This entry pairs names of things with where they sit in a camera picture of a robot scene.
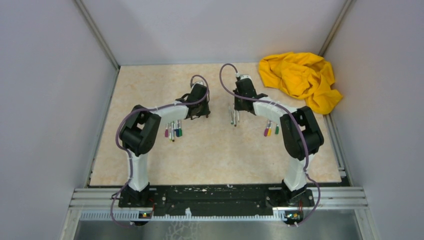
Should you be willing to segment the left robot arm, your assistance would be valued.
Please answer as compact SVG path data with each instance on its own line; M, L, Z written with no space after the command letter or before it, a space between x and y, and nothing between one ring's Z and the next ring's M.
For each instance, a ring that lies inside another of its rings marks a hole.
M120 148L127 152L128 182L133 190L130 200L138 207L149 203L147 162L158 132L168 124L210 115L209 88L199 81L191 84L191 92L174 102L155 108L136 105L119 127Z

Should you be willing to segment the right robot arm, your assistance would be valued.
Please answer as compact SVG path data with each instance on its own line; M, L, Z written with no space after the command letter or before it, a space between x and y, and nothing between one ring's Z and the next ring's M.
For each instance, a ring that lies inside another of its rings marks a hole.
M310 107L289 107L273 101L264 93L258 94L249 75L239 76L235 85L236 111L246 111L279 125L284 147L291 157L283 179L287 189L282 191L281 199L287 206L295 206L302 197L299 190L307 184L309 163L324 144L315 115Z

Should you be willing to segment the green long nib marker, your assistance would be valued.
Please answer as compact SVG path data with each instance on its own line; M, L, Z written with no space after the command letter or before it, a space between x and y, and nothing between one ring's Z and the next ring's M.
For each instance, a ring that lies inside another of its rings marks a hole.
M229 113L229 117L230 117L230 124L234 125L235 124L234 109L232 108L231 105L228 106L228 113Z

